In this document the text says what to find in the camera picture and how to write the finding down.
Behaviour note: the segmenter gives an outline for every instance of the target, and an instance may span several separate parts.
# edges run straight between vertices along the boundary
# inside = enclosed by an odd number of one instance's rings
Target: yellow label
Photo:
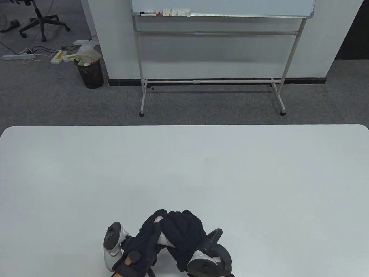
[[[56,57],[56,59],[61,59],[64,56],[64,52],[60,52],[60,54]]]

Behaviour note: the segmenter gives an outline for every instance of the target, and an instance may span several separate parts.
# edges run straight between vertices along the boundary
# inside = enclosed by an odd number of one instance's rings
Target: dark doorway
[[[364,0],[336,59],[369,59],[369,0]]]

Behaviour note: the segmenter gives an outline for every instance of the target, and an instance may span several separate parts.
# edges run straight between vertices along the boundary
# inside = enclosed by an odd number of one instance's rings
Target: vr controller
[[[187,264],[187,271],[194,277],[234,277],[232,272],[232,259],[228,251],[218,240],[222,236],[222,229],[216,229],[207,235],[208,239],[199,245],[191,260]],[[132,239],[119,222],[114,222],[106,231],[104,238],[104,261],[109,271],[122,257],[122,250]],[[161,232],[158,244],[174,247]]]

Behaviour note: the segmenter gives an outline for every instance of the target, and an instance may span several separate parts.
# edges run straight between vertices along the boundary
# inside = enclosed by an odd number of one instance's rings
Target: black floor trim
[[[158,83],[155,86],[199,86],[199,85],[249,85],[250,83],[247,80],[250,79],[227,79],[227,80],[245,80],[244,83],[240,84],[229,84],[229,83],[206,83],[206,84],[189,84],[189,83],[176,83],[176,84],[167,84],[167,83]],[[285,84],[292,85],[292,84],[325,84],[327,78],[286,78]],[[108,80],[109,86],[141,86],[140,79],[109,79]]]

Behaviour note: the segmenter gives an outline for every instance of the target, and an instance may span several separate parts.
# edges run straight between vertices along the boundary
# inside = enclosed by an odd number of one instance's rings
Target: whiteboard frame
[[[140,73],[140,79],[141,79],[141,89],[142,89],[142,102],[141,102],[141,109],[139,112],[139,116],[144,116],[144,105],[145,105],[145,98],[146,93],[148,92],[147,88],[152,84],[269,84],[272,87],[272,90],[274,92],[274,95],[276,97],[279,109],[280,109],[280,115],[285,116],[286,115],[286,108],[284,106],[284,103],[281,98],[281,91],[284,85],[284,82],[286,80],[286,76],[288,73],[288,70],[291,66],[293,56],[296,52],[297,46],[299,44],[301,34],[304,30],[305,24],[307,19],[312,18],[314,15],[314,8],[315,8],[316,0],[314,0],[313,10],[310,14],[310,16],[252,16],[252,15],[225,15],[225,14],[191,14],[191,16],[197,16],[197,17],[259,17],[259,18],[294,18],[294,19],[301,19],[300,27],[298,31],[272,31],[272,32],[261,32],[261,31],[254,31],[254,32],[231,32],[231,31],[225,31],[225,32],[165,32],[165,31],[138,31],[137,30],[137,22],[136,20],[140,17],[144,17],[144,14],[141,13],[134,13],[132,10],[132,0],[131,0],[131,12],[132,12],[132,25],[133,25],[133,31],[135,35],[135,46],[136,46],[136,54],[137,54],[137,61],[138,61],[138,68]],[[158,18],[158,22],[163,22],[162,19],[168,18],[168,17],[157,17],[153,16],[154,18]],[[286,66],[284,68],[282,77],[280,79],[201,79],[201,80],[188,80],[188,79],[176,79],[176,80],[153,80],[153,79],[146,79],[144,77],[143,69],[142,69],[142,58],[141,58],[141,47],[139,43],[139,37],[142,36],[158,36],[158,37],[165,37],[165,36],[184,36],[184,37],[202,37],[202,36],[208,36],[208,37],[255,37],[255,36],[296,36],[295,41],[293,43],[290,55],[288,57]]]
[[[131,13],[132,15],[139,16],[140,13],[133,11],[133,0],[130,0],[131,3]],[[286,15],[257,15],[257,14],[217,14],[217,13],[191,13],[191,16],[195,17],[256,17],[256,18],[306,18],[310,19],[314,16],[316,0],[313,2],[313,7],[309,16],[286,16]]]

